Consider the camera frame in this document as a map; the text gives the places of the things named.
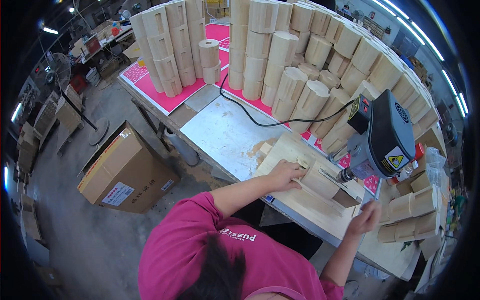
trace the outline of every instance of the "hand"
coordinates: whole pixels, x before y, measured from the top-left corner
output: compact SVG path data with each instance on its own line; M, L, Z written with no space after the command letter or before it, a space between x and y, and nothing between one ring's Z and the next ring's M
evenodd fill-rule
M300 184L292 181L292 179L300 178L306 173L307 170L300 168L300 164L290 163L282 159L265 176L266 184L270 192L283 192L294 188L301 190Z
M382 204L378 201L370 199L370 201L362 206L362 213L353 218L348 225L346 236L358 237L363 233L372 231L380 221L382 215Z

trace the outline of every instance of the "black cable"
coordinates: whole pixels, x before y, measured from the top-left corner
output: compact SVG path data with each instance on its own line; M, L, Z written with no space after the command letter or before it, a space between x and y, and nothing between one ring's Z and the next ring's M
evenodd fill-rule
M227 97L225 96L225 94L223 93L223 84L225 83L225 80L227 79L227 75L225 75L225 77L223 78L223 81L222 81L222 84L220 86L220 95L225 98L225 99L228 99L230 101L232 101L233 103L236 103L238 104L242 109L243 111L247 114L247 116L250 118L250 120L252 120L253 123L255 123L256 125L258 126L261 126L261 127L272 127L272 126L277 126L277 125L282 125L282 124L285 124L285 123L288 123L288 122L322 122L322 121L326 121L326 120L330 120L331 118L333 118L335 115L339 114L340 112L342 112L347 106L349 106L350 104L353 103L354 100L351 100L349 101L347 104L345 104L341 109L339 109L336 113L334 113L333 115L331 115L330 117L326 117L326 118L323 118L323 119L318 119L318 120L303 120L303 119L291 119L291 120L286 120L286 121L283 121L283 122L279 122L279 123L274 123L274 124L260 124L259 122L255 121L252 116L247 112L247 109L245 107L243 107L242 104L240 104L239 102L233 100L232 98L230 97Z

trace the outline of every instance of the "pink t-shirt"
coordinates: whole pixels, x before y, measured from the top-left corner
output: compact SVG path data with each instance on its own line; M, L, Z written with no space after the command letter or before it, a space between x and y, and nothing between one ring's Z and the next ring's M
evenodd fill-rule
M295 300L342 299L343 287L319 280L310 262L248 223L223 219L212 195L178 202L152 230L138 267L142 300L175 299L200 275L207 234L219 233L230 258L243 250L246 273L241 298L281 292Z

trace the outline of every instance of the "dark hair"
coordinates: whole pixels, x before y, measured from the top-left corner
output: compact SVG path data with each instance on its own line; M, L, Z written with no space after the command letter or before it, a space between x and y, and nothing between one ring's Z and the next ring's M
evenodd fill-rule
M244 275L243 251L235 256L232 263L227 250L218 241L218 234L208 235L200 276L177 300L240 300Z

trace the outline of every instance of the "woman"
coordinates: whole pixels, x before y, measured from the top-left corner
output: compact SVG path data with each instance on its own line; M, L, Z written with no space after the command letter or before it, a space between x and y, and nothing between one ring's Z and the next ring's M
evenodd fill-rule
M143 300L342 299L361 240L380 219L376 201L352 219L320 278L309 261L248 223L230 217L257 198L301 189L298 163L178 202L153 229L138 270Z

